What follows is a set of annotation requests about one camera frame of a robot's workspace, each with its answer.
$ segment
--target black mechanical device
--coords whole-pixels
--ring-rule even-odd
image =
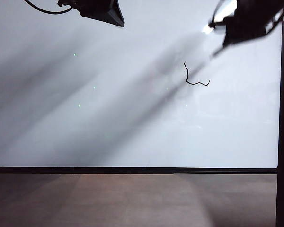
[[[234,15],[216,22],[215,14],[222,2],[218,4],[208,26],[215,29],[226,26],[223,47],[266,36],[283,21],[284,0],[237,0]]]
[[[83,17],[124,27],[118,0],[59,0],[58,5],[70,5]]]

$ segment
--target wooden floor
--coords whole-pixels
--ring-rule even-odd
[[[274,227],[276,175],[0,174],[0,227]]]

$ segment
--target white backdrop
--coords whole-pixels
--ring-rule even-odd
[[[119,28],[0,0],[0,166],[277,167],[280,26],[185,82],[217,2],[119,0]]]

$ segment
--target black wire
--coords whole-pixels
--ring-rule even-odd
[[[204,84],[204,83],[201,83],[201,82],[190,83],[190,82],[188,81],[188,73],[189,73],[189,71],[188,71],[188,68],[186,67],[186,64],[185,64],[185,63],[186,63],[186,62],[184,62],[184,66],[185,66],[185,68],[186,68],[186,70],[187,70],[186,83],[191,84],[191,85],[196,85],[196,84],[202,84],[202,85],[204,85],[204,86],[208,86],[208,85],[209,85],[210,80],[209,80],[209,82],[208,82],[207,84]],[[197,67],[197,69],[194,71],[194,74],[197,73],[201,68],[203,68],[203,66],[204,66],[204,64],[201,64],[199,67]]]
[[[62,14],[62,13],[67,13],[69,11],[72,10],[72,7],[70,7],[69,9],[65,10],[65,11],[60,11],[60,12],[51,12],[51,11],[47,11],[47,10],[44,10],[44,9],[41,9],[37,6],[35,6],[33,3],[31,3],[29,0],[24,0],[28,5],[30,5],[31,7],[43,12],[43,13],[48,13],[48,14]]]
[[[220,0],[213,12],[213,18],[212,18],[212,22],[211,24],[213,25],[213,28],[216,29],[215,27],[215,23],[214,23],[214,19],[215,19],[215,16],[216,16],[216,13],[218,12],[219,8],[221,7],[221,5],[224,3],[225,0]]]

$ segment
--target gray floor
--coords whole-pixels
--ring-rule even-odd
[[[0,174],[0,227],[274,227],[276,177]]]

